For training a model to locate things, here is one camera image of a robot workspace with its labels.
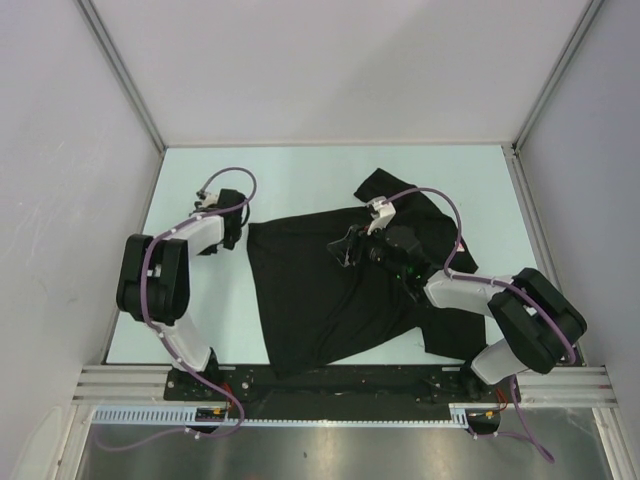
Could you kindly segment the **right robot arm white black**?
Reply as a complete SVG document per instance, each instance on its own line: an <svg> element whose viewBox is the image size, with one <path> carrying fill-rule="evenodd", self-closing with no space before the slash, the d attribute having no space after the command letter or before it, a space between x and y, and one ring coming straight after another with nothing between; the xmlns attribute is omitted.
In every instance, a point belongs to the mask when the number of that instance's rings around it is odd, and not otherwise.
<svg viewBox="0 0 640 480"><path fill-rule="evenodd" d="M547 374L562 360L574 361L575 344L587 331L583 315L540 271L482 277L448 270L407 226L354 225L327 250L343 267L362 262L381 267L415 301L496 321L502 339L460 370L462 391L473 401L486 400L501 381L521 372Z"/></svg>

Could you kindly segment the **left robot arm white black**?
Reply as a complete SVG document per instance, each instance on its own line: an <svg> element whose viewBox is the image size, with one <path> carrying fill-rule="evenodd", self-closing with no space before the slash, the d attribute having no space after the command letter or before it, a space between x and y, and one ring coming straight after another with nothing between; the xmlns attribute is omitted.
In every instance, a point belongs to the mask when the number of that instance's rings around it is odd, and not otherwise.
<svg viewBox="0 0 640 480"><path fill-rule="evenodd" d="M191 261L232 250L249 214L249 199L237 190L201 191L186 220L156 237L133 234L125 243L117 307L154 332L174 368L188 374L187 389L202 400L219 392L223 375L188 313Z"/></svg>

